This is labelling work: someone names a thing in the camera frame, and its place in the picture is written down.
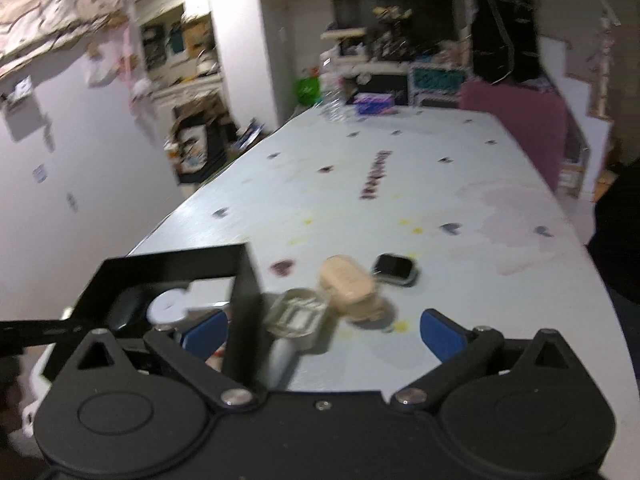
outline tissue box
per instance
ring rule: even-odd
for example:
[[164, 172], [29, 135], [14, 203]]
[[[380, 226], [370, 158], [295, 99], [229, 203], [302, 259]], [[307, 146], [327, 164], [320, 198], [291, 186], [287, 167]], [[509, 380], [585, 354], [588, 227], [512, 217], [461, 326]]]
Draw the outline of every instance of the tissue box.
[[358, 94], [353, 103], [356, 105], [358, 115], [390, 114], [395, 105], [391, 94]]

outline clear plastic bottle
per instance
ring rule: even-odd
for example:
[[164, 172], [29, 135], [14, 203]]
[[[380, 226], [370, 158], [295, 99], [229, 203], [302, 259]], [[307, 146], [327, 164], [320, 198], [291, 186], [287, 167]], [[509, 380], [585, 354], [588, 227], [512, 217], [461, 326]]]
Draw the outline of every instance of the clear plastic bottle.
[[320, 95], [324, 113], [330, 121], [343, 121], [346, 118], [344, 105], [346, 98], [342, 73], [335, 61], [338, 48], [332, 48], [320, 55]]

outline table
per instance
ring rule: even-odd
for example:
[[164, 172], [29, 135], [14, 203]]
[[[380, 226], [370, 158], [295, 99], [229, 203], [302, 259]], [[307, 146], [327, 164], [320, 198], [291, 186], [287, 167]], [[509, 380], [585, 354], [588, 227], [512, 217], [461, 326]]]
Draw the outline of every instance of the table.
[[[388, 153], [386, 176], [364, 190], [379, 152]], [[388, 398], [438, 365], [418, 332], [425, 308], [511, 338], [556, 328], [616, 414], [603, 473], [637, 480], [638, 389], [608, 295], [555, 198], [493, 116], [402, 108], [329, 123], [310, 110], [198, 190], [134, 254], [238, 242], [251, 244], [263, 290], [274, 293], [315, 287], [333, 254], [369, 267], [393, 252], [421, 268], [415, 286], [382, 288], [396, 308], [393, 332], [341, 320], [325, 348], [300, 358], [290, 389]], [[282, 261], [284, 277], [271, 267]]]

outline green object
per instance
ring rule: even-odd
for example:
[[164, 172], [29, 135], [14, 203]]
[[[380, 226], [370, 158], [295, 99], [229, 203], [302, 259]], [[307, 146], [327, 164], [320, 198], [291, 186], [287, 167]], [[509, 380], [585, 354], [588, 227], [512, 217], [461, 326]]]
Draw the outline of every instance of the green object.
[[313, 106], [320, 100], [320, 80], [317, 77], [299, 79], [296, 94], [301, 105]]

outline screw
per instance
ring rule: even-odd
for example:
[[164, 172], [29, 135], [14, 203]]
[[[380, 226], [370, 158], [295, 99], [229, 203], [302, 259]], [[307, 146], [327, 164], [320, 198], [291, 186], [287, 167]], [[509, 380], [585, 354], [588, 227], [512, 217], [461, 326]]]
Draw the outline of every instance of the screw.
[[396, 400], [405, 406], [410, 404], [421, 404], [426, 402], [427, 394], [420, 388], [406, 388], [396, 393]]
[[325, 412], [331, 409], [331, 403], [328, 400], [318, 400], [316, 402], [316, 410], [319, 412]]
[[227, 406], [236, 408], [238, 406], [244, 406], [254, 400], [254, 394], [244, 388], [233, 388], [223, 392], [222, 395], [220, 395], [220, 399]]

